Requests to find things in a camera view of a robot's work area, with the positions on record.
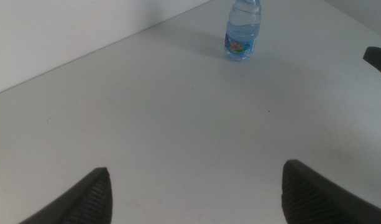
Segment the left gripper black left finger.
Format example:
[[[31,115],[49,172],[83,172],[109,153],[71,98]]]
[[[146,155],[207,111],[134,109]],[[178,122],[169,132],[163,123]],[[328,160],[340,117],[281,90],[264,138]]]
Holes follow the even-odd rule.
[[[108,169],[92,170],[22,224],[110,224],[112,188]]]

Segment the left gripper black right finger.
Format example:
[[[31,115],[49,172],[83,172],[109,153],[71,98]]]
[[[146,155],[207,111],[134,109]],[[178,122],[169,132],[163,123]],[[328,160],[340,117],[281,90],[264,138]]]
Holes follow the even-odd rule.
[[[295,159],[283,166],[282,210],[287,223],[381,224],[381,208]]]

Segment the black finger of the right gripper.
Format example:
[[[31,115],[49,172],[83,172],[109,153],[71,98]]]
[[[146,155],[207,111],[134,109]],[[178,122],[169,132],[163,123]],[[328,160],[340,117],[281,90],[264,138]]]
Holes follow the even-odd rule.
[[[363,59],[381,73],[381,48],[367,47]]]

